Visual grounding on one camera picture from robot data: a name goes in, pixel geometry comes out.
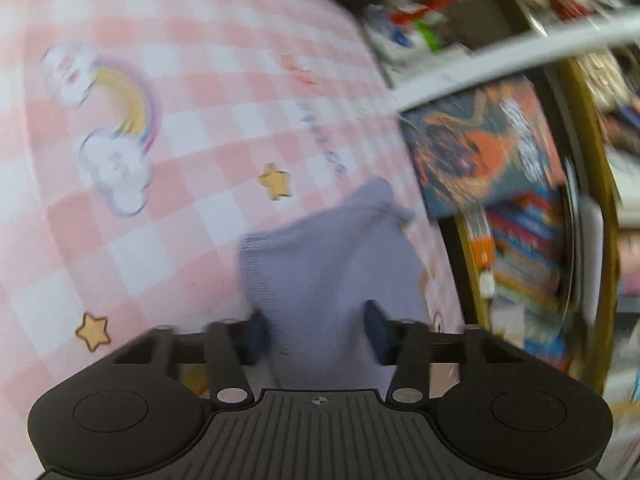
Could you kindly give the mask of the wooden bookshelf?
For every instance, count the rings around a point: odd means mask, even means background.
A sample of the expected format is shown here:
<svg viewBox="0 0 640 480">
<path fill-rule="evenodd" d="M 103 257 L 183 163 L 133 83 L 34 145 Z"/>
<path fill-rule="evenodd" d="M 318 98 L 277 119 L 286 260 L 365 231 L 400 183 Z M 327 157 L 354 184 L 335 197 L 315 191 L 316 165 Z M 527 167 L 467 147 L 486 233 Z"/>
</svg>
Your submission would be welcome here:
<svg viewBox="0 0 640 480">
<path fill-rule="evenodd" d="M 542 60 L 523 68 L 536 86 L 570 185 L 568 204 L 575 234 L 566 248 L 573 258 L 567 293 L 574 322 L 572 374 L 602 392 L 612 360 L 620 277 L 618 221 L 597 107 L 577 59 L 587 52 L 637 41 L 639 11 L 552 27 L 535 21 L 518 0 L 496 0 L 487 21 L 482 38 L 488 44 L 524 32 L 536 32 L 544 43 Z"/>
</svg>

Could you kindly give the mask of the Harry Potter book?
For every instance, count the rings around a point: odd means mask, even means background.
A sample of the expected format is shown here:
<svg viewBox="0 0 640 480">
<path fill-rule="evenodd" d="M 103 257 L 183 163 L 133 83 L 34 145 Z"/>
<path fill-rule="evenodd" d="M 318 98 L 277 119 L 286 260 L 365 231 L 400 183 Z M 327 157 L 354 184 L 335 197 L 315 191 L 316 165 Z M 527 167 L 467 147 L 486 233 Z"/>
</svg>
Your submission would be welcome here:
<svg viewBox="0 0 640 480">
<path fill-rule="evenodd" d="M 435 220 L 564 182 L 547 118 L 525 76 L 418 106 L 400 115 L 400 126 Z"/>
</svg>

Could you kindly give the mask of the pink checkered desk mat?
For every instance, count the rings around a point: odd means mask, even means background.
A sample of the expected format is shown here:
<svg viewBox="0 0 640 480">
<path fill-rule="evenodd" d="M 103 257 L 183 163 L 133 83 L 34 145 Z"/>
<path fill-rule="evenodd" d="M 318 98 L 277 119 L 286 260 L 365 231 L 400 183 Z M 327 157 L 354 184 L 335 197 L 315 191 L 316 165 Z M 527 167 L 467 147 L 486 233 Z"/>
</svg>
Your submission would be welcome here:
<svg viewBox="0 0 640 480">
<path fill-rule="evenodd" d="M 235 245 L 373 176 L 461 312 L 383 79 L 331 0 L 1 0 L 1 415 L 147 328 L 244 310 Z"/>
</svg>

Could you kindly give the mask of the row of colourful books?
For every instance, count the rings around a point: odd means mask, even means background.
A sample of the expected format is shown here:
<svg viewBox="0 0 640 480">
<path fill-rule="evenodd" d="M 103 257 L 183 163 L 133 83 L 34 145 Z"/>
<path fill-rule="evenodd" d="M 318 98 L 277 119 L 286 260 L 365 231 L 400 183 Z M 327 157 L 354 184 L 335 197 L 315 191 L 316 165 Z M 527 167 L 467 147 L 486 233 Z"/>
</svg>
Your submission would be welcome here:
<svg viewBox="0 0 640 480">
<path fill-rule="evenodd" d="M 574 220 L 564 188 L 536 188 L 464 216 L 490 330 L 565 372 L 572 308 Z"/>
</svg>

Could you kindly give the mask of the purple and brown knit sweater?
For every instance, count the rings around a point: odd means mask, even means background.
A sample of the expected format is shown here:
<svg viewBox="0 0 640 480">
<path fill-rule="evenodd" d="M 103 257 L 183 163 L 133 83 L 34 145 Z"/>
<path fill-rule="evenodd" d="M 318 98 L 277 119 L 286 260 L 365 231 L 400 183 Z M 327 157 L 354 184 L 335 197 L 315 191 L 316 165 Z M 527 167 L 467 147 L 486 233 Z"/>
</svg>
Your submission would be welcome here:
<svg viewBox="0 0 640 480">
<path fill-rule="evenodd" d="M 412 219 L 376 177 L 332 208 L 242 239 L 241 288 L 267 319 L 279 387 L 387 390 L 394 370 L 376 362 L 363 306 L 426 322 L 424 266 L 402 230 Z"/>
</svg>

